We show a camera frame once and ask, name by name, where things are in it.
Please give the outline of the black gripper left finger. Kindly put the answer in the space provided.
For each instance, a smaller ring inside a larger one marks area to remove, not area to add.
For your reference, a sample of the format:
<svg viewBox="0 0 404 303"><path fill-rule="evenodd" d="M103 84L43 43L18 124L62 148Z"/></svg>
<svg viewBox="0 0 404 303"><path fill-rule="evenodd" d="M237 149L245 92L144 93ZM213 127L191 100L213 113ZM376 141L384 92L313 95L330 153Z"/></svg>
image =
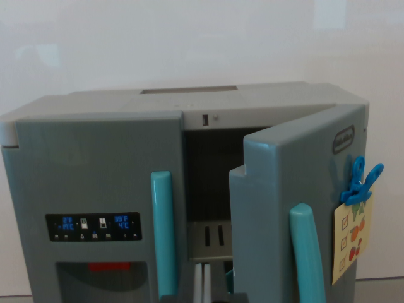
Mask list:
<svg viewBox="0 0 404 303"><path fill-rule="evenodd" d="M180 279L180 302L202 303L203 270L201 263L186 263Z"/></svg>

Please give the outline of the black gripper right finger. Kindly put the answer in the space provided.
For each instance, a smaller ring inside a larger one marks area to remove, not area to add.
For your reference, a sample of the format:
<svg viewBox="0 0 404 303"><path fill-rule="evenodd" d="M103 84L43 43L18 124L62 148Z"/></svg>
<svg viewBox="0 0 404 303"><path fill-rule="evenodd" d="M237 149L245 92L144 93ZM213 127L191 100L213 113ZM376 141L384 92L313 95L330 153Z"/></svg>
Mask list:
<svg viewBox="0 0 404 303"><path fill-rule="evenodd" d="M203 302L226 302L226 278L223 263L204 265Z"/></svg>

